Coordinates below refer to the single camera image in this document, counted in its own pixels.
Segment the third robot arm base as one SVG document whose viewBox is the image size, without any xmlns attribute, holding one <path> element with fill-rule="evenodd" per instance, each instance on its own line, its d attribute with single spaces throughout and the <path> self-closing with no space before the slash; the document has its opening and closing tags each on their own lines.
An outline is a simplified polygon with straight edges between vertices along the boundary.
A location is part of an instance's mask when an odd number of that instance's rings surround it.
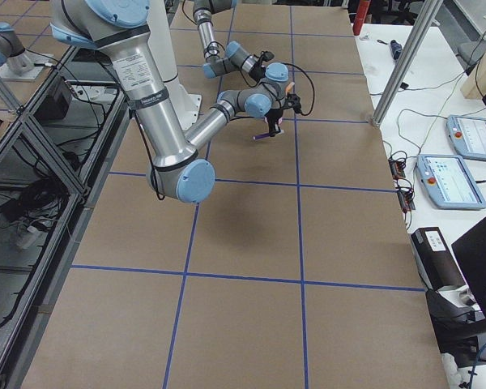
<svg viewBox="0 0 486 389">
<path fill-rule="evenodd" d="M 9 23 L 0 22 L 0 77 L 10 81 L 33 81 L 41 73 L 39 66 Z"/>
</svg>

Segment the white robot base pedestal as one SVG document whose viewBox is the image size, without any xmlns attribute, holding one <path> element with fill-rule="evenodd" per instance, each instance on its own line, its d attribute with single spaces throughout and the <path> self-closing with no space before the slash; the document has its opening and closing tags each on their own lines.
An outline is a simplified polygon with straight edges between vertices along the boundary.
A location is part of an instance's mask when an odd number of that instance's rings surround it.
<svg viewBox="0 0 486 389">
<path fill-rule="evenodd" d="M 149 1 L 147 24 L 151 30 L 148 39 L 151 55 L 168 89 L 181 128 L 188 130 L 198 120 L 202 96 L 188 93 L 181 84 L 164 1 Z"/>
</svg>

